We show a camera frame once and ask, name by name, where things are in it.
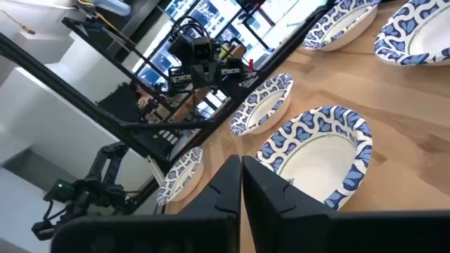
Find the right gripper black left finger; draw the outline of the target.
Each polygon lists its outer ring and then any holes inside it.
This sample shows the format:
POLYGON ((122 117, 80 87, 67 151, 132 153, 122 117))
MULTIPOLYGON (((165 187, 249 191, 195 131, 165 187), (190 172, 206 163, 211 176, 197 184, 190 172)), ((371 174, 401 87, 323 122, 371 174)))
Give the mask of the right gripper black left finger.
POLYGON ((180 253, 239 253, 242 164, 230 155, 179 215, 180 253))

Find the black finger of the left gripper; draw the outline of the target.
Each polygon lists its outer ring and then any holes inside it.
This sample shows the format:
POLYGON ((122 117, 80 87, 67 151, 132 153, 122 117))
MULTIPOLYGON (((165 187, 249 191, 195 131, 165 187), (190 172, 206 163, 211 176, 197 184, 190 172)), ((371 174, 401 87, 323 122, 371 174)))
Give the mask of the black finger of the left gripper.
POLYGON ((220 65, 208 65, 208 86, 218 86, 221 82, 221 67, 220 65))
POLYGON ((192 83, 194 88, 204 88, 208 85, 208 77, 202 65, 192 66, 192 83))

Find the black aluminium table frame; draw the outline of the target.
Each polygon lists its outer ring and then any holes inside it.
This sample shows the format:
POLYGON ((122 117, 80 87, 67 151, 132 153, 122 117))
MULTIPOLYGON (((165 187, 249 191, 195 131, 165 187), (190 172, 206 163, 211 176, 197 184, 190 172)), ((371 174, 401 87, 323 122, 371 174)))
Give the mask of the black aluminium table frame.
POLYGON ((172 123, 139 123, 131 122, 116 117, 112 112, 104 110, 98 104, 90 101, 76 88, 68 84, 55 72, 48 69, 27 51, 14 43, 5 34, 0 32, 0 56, 18 64, 24 71, 39 80, 54 94, 60 96, 65 102, 79 110, 89 119, 97 123, 121 143, 131 148, 151 165, 153 180, 145 185, 143 191, 136 196, 135 203, 127 207, 127 212, 134 212, 155 191, 157 185, 169 173, 174 165, 173 159, 166 158, 156 147, 145 138, 145 135, 156 134, 160 130, 191 130, 196 129, 198 133, 180 149, 177 157, 185 155, 188 149, 195 145, 201 145, 209 138, 215 130, 222 125, 240 106, 269 74, 275 70, 289 53, 292 53, 306 37, 307 32, 322 16, 335 6, 334 0, 327 0, 311 12, 302 25, 297 28, 293 35, 282 45, 274 56, 267 60, 259 69, 254 70, 251 75, 231 74, 225 76, 224 84, 217 88, 229 95, 229 100, 219 109, 218 113, 199 122, 172 122, 172 123))

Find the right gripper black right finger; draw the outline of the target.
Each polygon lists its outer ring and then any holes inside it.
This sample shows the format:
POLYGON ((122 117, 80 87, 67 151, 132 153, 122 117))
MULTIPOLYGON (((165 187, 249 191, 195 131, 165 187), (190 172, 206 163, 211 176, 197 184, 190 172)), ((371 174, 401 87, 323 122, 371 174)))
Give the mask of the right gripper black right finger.
POLYGON ((257 253, 326 253, 334 210, 250 156, 243 157, 243 197, 257 253))

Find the blue patterned paper bowl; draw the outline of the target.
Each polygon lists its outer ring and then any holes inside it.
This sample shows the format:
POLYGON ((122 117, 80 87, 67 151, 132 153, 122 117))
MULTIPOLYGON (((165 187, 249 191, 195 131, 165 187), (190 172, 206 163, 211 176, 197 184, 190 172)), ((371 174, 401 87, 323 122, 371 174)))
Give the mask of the blue patterned paper bowl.
POLYGON ((333 105, 290 119, 255 158, 303 193, 339 210, 361 185, 372 153, 368 122, 355 110, 333 105))
POLYGON ((194 147, 180 157, 157 191, 157 203, 164 206, 186 198, 199 183, 204 170, 203 149, 194 147))
POLYGON ((231 120, 231 133, 243 136, 270 129, 289 108, 293 84, 289 73, 274 75, 260 84, 236 110, 231 120))
POLYGON ((388 65, 450 65, 450 0, 408 0, 382 26, 374 53, 388 65))
POLYGON ((355 40, 373 22, 380 0, 341 0, 307 32, 303 48, 334 51, 355 40))

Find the person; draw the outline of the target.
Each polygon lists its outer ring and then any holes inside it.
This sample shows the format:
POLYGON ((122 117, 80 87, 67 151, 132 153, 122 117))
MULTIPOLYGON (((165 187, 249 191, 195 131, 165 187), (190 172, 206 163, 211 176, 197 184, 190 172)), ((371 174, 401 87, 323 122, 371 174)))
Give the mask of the person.
POLYGON ((151 113, 158 108, 158 101, 141 86, 135 84, 132 88, 138 97, 137 105, 142 115, 151 113))

